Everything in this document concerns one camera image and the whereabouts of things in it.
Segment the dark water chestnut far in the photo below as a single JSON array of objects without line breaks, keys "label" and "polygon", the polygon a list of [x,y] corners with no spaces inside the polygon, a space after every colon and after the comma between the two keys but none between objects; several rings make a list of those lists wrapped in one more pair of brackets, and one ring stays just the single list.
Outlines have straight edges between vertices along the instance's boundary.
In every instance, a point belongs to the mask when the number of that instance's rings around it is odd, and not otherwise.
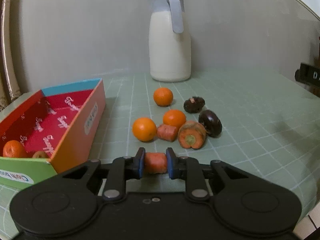
[{"label": "dark water chestnut far", "polygon": [[199,96],[193,96],[185,100],[183,108],[187,113],[199,113],[205,106],[205,100]]}]

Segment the orange mandarin middle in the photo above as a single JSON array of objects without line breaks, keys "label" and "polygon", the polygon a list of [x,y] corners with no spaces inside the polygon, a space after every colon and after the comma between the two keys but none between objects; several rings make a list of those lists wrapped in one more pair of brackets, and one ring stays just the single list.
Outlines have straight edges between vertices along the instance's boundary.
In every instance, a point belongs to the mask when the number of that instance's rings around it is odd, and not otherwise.
[{"label": "orange mandarin middle", "polygon": [[185,114],[178,109],[171,109],[163,115],[163,124],[180,128],[187,121]]}]

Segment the colourful cardboard box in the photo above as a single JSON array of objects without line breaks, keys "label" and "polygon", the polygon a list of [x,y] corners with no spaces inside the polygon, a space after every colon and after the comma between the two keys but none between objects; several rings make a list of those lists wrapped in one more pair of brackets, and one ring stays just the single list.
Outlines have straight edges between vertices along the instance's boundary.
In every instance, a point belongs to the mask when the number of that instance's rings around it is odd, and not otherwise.
[{"label": "colourful cardboard box", "polygon": [[[1,156],[1,184],[24,189],[87,161],[106,105],[102,79],[43,88],[1,119],[1,147],[21,142],[27,158]],[[49,158],[32,158],[44,151]]]}]

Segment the mandarin inside box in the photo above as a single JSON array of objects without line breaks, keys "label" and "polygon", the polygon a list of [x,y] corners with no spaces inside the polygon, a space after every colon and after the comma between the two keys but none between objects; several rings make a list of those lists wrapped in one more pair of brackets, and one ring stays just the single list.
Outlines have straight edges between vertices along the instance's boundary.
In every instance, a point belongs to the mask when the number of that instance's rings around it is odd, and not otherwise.
[{"label": "mandarin inside box", "polygon": [[3,147],[3,157],[27,158],[28,154],[23,144],[17,140],[8,141]]}]

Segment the white thermos jug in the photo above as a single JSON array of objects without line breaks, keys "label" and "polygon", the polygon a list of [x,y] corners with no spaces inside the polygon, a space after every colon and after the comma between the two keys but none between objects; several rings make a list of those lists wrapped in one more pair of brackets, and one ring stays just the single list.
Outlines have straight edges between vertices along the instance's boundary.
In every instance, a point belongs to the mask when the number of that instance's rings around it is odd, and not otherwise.
[{"label": "white thermos jug", "polygon": [[191,38],[184,0],[152,0],[149,59],[154,80],[179,82],[191,76]]}]

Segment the orange mandarin far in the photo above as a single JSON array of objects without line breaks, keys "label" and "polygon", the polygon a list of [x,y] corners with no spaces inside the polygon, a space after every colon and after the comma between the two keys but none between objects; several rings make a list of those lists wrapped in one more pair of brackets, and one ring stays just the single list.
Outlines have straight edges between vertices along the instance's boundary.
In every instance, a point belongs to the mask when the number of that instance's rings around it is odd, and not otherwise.
[{"label": "orange mandarin far", "polygon": [[153,99],[158,106],[167,107],[173,102],[174,96],[170,89],[161,87],[154,91]]}]

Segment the small carrot piece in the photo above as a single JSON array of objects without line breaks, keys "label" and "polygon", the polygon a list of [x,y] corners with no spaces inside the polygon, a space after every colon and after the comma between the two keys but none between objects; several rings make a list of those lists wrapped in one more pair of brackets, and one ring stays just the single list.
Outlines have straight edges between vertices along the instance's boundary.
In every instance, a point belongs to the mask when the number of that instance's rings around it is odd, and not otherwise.
[{"label": "small carrot piece", "polygon": [[166,124],[161,124],[157,128],[157,137],[162,140],[173,142],[178,135],[178,128]]}]

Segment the orange mandarin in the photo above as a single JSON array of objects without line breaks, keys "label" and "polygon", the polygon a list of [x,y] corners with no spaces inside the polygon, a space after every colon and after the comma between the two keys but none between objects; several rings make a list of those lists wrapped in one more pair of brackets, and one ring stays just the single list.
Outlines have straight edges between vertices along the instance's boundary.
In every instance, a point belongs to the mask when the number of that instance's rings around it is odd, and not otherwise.
[{"label": "orange mandarin", "polygon": [[139,141],[149,142],[156,136],[157,126],[150,118],[141,117],[134,121],[132,133]]},{"label": "orange mandarin", "polygon": [[178,109],[171,109],[163,115],[163,124],[180,128],[187,121],[185,114]]},{"label": "orange mandarin", "polygon": [[173,102],[174,96],[170,89],[161,87],[154,91],[153,99],[158,106],[167,107]]}]

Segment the beige curtain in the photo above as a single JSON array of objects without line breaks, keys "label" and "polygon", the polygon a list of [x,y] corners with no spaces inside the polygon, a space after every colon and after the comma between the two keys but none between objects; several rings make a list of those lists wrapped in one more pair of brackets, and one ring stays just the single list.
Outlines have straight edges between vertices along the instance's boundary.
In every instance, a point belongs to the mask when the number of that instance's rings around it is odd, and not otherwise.
[{"label": "beige curtain", "polygon": [[22,95],[11,53],[10,6],[11,0],[1,0],[1,111]]}]

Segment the green grid table mat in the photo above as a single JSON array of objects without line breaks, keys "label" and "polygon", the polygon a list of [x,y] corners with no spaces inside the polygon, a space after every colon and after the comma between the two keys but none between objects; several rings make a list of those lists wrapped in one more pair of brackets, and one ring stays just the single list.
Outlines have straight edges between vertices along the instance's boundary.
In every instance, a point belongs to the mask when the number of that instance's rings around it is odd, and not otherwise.
[{"label": "green grid table mat", "polygon": [[319,201],[319,98],[272,72],[43,88],[1,117],[1,239],[295,239]]}]

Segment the black object at right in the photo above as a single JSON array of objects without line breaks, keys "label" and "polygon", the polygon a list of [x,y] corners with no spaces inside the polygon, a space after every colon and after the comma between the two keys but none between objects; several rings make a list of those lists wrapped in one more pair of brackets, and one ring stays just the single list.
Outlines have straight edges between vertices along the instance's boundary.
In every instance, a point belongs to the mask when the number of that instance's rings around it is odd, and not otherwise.
[{"label": "black object at right", "polygon": [[300,68],[295,72],[295,80],[297,82],[313,86],[320,87],[320,69],[305,63],[300,64]]}]

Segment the large carrot chunk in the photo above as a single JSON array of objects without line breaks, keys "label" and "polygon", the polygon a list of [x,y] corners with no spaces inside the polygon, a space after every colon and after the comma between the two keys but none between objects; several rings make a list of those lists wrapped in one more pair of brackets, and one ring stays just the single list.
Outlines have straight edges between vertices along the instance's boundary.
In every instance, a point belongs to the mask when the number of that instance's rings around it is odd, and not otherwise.
[{"label": "large carrot chunk", "polygon": [[195,121],[186,121],[178,131],[178,142],[182,148],[200,149],[206,140],[205,127]]}]

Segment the carrot slice inside box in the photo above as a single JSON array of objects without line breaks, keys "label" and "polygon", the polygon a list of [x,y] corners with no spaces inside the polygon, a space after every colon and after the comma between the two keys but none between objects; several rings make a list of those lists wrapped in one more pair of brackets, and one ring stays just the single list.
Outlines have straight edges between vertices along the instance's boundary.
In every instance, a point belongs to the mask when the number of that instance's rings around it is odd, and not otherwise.
[{"label": "carrot slice inside box", "polygon": [[49,155],[44,151],[37,151],[33,154],[32,158],[43,158],[47,159],[49,158]]}]

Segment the orange mandarin left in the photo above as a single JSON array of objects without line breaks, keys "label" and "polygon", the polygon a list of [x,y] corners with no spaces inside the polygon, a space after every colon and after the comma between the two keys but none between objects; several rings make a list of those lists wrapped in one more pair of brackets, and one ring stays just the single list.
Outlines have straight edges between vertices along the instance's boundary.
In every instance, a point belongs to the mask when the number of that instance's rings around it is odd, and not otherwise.
[{"label": "orange mandarin left", "polygon": [[132,133],[139,141],[149,142],[156,136],[157,126],[150,118],[141,117],[134,121]]}]

